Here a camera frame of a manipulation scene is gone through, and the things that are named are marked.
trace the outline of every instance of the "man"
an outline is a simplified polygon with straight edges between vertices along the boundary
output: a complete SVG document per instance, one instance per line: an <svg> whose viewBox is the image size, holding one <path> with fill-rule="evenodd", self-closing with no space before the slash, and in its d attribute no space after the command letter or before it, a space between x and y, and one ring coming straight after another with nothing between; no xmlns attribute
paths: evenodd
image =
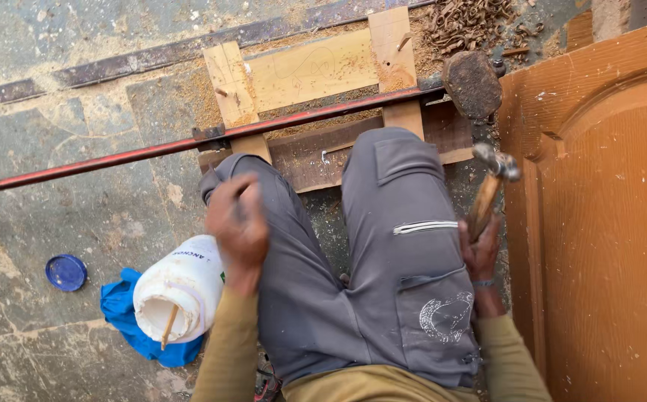
<svg viewBox="0 0 647 402"><path fill-rule="evenodd" d="M252 401L257 339L289 402L477 401L480 364L493 401L551 399L494 286L500 218L469 244L434 145L395 127L355 142L347 288L268 163L234 154L200 188L228 271L193 401Z"/></svg>

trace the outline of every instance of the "hand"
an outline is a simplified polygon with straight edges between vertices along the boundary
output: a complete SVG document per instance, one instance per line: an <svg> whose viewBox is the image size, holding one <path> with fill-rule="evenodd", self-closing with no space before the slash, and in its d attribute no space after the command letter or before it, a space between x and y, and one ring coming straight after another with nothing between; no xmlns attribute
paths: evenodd
<svg viewBox="0 0 647 402"><path fill-rule="evenodd" d="M269 227L254 174L238 175L214 190L204 221L229 262L226 286L243 296L257 292L269 251Z"/></svg>
<svg viewBox="0 0 647 402"><path fill-rule="evenodd" d="M477 243L470 244L470 234L464 220L458 222L460 232L460 251L462 259L470 272L471 280L491 280L494 277L495 260L500 248L497 233L502 218L493 214L485 230L480 234Z"/></svg>

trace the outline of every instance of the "door panel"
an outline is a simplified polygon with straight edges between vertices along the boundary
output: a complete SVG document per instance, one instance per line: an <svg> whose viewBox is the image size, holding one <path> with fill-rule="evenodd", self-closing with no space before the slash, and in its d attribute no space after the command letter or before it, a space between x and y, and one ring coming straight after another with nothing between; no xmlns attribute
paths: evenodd
<svg viewBox="0 0 647 402"><path fill-rule="evenodd" d="M556 401L647 400L647 28L501 81L515 322Z"/></svg>

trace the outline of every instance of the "sleeve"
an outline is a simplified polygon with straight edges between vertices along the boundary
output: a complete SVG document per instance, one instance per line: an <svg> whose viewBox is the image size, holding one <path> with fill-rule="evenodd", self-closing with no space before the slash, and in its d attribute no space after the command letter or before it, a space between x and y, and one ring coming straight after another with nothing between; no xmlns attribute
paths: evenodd
<svg viewBox="0 0 647 402"><path fill-rule="evenodd" d="M551 401L542 377L508 315L483 318L477 335L491 402Z"/></svg>
<svg viewBox="0 0 647 402"><path fill-rule="evenodd" d="M192 402L254 400L257 302L258 296L239 296L224 287Z"/></svg>

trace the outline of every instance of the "blue rag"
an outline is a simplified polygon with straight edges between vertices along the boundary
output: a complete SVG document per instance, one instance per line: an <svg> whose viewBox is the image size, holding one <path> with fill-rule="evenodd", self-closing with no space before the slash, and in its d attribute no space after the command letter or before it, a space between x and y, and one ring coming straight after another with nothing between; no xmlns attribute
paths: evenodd
<svg viewBox="0 0 647 402"><path fill-rule="evenodd" d="M153 341L137 326L132 295L141 276L134 269L122 268L121 281L100 288L100 310L104 313L105 321L117 328L127 343L148 360L157 359L164 367L180 367L190 363L202 348L203 335L186 343L168 344L163 351L159 342Z"/></svg>

